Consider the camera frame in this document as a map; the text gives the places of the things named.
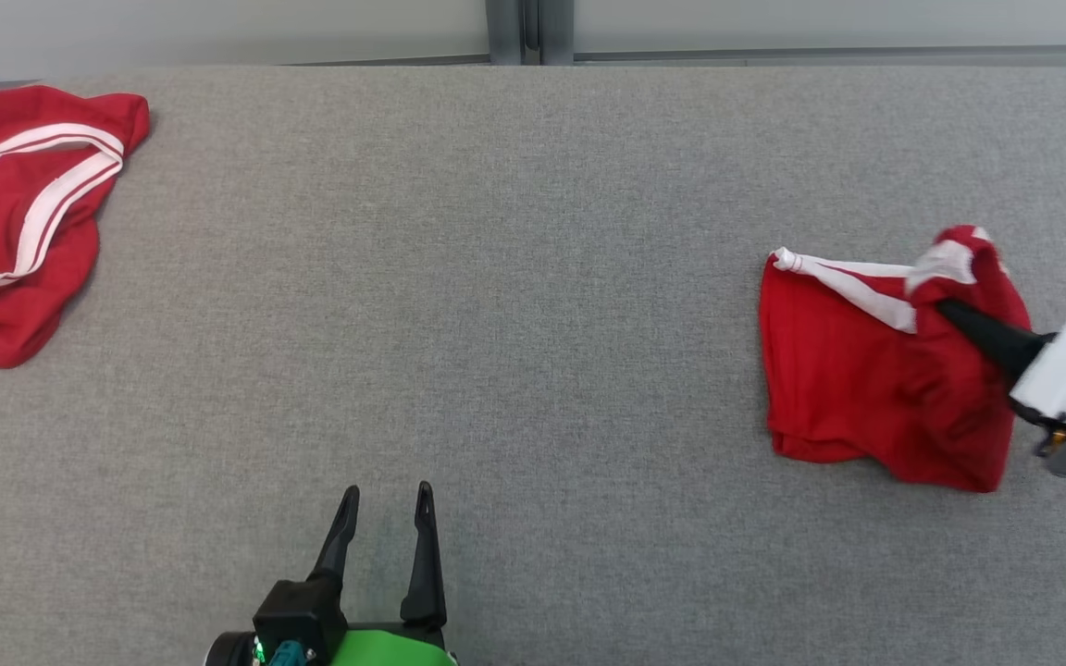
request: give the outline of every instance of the red fabric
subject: red fabric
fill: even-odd
[[[972,253],[975,283],[932,277],[905,295],[904,278],[852,274],[906,298],[916,309],[915,332],[888,327],[815,278],[768,262],[759,320],[778,454],[809,462],[873,456],[901,481],[998,488],[1014,421],[1006,385],[934,304],[959,298],[1023,328],[1031,321],[985,233],[949,228],[934,249],[942,243]]]
[[[84,100],[38,85],[0,92],[0,274],[19,262],[30,266],[23,277],[0,279],[0,368],[25,362],[52,337],[64,304],[96,261],[94,214],[113,189],[116,176],[109,170],[122,168],[123,156],[148,129],[147,101],[136,95]],[[83,134],[104,136],[98,143]],[[29,147],[42,149],[25,151]],[[94,156],[116,161],[98,164]],[[60,190],[62,181],[67,185]],[[51,210],[38,205],[42,199],[52,202]],[[34,222],[27,225],[29,211]],[[46,249],[30,251],[25,228],[46,239]]]

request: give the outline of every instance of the teal connector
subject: teal connector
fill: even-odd
[[[301,641],[285,641],[275,650],[270,666],[307,666],[307,652]]]

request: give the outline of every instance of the white wall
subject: white wall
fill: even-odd
[[[1066,0],[576,0],[576,50],[1066,44]],[[485,53],[483,0],[0,0],[0,81]]]
[[[1066,44],[1066,0],[575,0],[575,51]]]
[[[483,0],[0,0],[0,81],[487,53]]]

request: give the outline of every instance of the gray fabric surface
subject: gray fabric surface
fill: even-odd
[[[435,487],[479,663],[1066,663],[1066,481],[778,459],[775,246],[985,225],[1066,315],[1066,70],[189,68],[46,350],[0,371],[0,665],[198,663],[312,564],[387,620]]]

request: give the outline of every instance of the metal pole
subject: metal pole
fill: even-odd
[[[495,65],[519,65],[523,55],[520,0],[485,0],[487,55]]]
[[[575,0],[540,0],[543,65],[575,64]]]

